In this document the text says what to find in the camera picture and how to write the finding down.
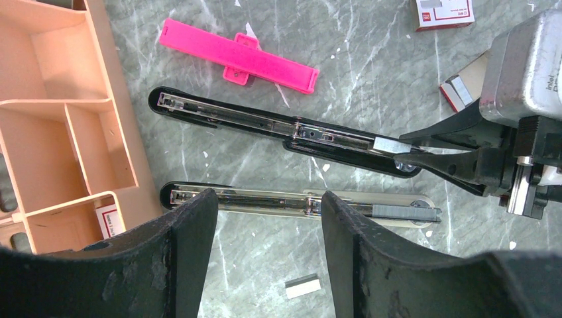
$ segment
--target cardboard box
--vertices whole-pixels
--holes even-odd
[[[441,93],[456,112],[462,111],[480,98],[488,66],[488,55],[488,51],[482,53],[439,86]]]
[[[475,21],[472,0],[411,0],[416,31],[460,28]]]
[[[97,214],[97,220],[101,227],[103,239],[108,239],[125,232],[125,226],[123,225],[115,204],[98,207],[95,210],[95,214]]]

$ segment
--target gray marble countertop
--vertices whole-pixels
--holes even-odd
[[[442,208],[443,222],[395,231],[456,256],[560,249],[561,206],[550,203],[541,221],[514,217],[497,198],[475,197],[429,172],[401,180],[287,152],[278,140],[161,117],[148,108],[148,93],[166,85],[397,137],[452,115],[438,84],[501,32],[561,2],[475,1],[473,25],[414,32],[408,0],[105,0],[157,187],[178,180],[276,191],[422,193]],[[227,38],[255,33],[263,50],[319,69],[315,93],[279,90],[261,79],[246,87],[223,80],[222,66],[159,45],[168,17]],[[287,299],[284,282],[312,273],[322,290]],[[334,317],[320,222],[221,212],[199,316]]]

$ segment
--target marble surface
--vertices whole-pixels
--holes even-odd
[[[204,97],[399,136],[453,114],[438,83],[486,50],[502,31],[562,1],[475,1],[469,27],[416,33],[408,0],[105,0],[154,181],[248,189],[422,193],[442,208],[427,229],[394,229],[456,256],[485,250],[561,249],[560,204],[543,220],[514,217],[496,198],[474,197],[429,172],[401,180],[293,154],[278,140],[213,130],[150,111],[167,85]],[[255,33],[263,50],[321,71],[313,95],[256,79],[242,87],[221,66],[158,43],[171,17],[233,38]],[[287,299],[284,282],[317,273],[322,290]],[[334,317],[321,223],[220,212],[200,317]]]

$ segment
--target wooden organizer tray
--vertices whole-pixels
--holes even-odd
[[[0,1],[0,149],[18,208],[0,244],[25,232],[34,253],[103,239],[95,208],[126,229],[162,213],[100,0],[81,11]]]

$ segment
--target pink staple remover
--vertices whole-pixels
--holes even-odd
[[[256,38],[238,33],[229,40],[172,19],[164,22],[160,43],[226,66],[223,78],[239,85],[254,75],[311,94],[320,74],[317,69],[260,50]]]

